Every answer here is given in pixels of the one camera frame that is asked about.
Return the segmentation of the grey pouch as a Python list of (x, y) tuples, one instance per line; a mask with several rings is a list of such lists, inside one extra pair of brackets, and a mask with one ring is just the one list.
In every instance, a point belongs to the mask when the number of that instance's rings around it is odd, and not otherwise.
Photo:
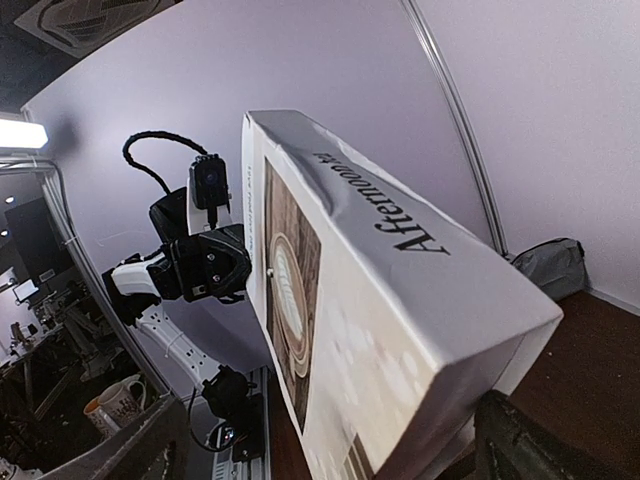
[(585, 252), (575, 239), (556, 238), (536, 245), (517, 255), (511, 265), (554, 301), (587, 287)]

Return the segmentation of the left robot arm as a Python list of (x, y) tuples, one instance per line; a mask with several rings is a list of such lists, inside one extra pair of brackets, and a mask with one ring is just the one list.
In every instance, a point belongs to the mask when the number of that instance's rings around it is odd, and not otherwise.
[[(146, 139), (167, 140), (195, 152), (186, 186), (170, 189), (157, 172), (134, 159), (132, 146)], [(153, 253), (134, 254), (104, 273), (111, 305), (124, 325), (146, 335), (182, 368), (194, 395), (206, 401), (236, 438), (257, 433), (262, 413), (254, 384), (199, 349), (164, 307), (176, 300), (194, 303), (214, 298), (233, 305), (245, 298), (252, 264), (244, 227), (231, 218), (226, 163), (195, 141), (162, 130), (131, 135), (122, 155), (130, 167), (149, 175), (164, 192), (149, 209), (161, 244)]]

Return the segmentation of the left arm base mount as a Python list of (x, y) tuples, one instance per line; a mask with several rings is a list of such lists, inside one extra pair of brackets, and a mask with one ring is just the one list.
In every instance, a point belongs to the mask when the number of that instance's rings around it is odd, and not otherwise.
[(194, 388), (187, 407), (189, 433), (201, 449), (214, 454), (224, 452), (239, 436), (248, 435), (259, 422), (254, 417), (249, 400), (249, 392), (254, 384), (250, 383), (244, 374), (227, 365), (220, 365), (218, 373), (213, 378), (204, 380), (202, 385), (200, 396), (221, 423), (211, 430), (205, 441), (196, 436), (191, 422), (192, 408), (198, 392)]

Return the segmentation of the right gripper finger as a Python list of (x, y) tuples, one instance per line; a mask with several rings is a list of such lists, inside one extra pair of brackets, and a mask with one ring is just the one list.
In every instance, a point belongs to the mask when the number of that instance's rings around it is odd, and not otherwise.
[(633, 476), (562, 442), (491, 390), (475, 417), (477, 479), (631, 479)]

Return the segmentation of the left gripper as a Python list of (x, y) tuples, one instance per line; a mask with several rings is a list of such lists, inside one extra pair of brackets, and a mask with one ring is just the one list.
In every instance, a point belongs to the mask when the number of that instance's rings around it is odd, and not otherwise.
[(223, 304), (245, 299), (252, 271), (240, 223), (179, 238), (161, 247), (163, 257), (149, 265), (160, 297), (191, 303), (214, 297)]

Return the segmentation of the white coffee cover book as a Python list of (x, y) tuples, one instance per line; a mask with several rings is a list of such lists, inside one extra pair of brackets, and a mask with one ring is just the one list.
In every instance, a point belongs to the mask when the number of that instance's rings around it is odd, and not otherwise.
[(242, 169), (246, 291), (311, 476), (436, 477), (561, 309), (301, 112), (248, 112)]

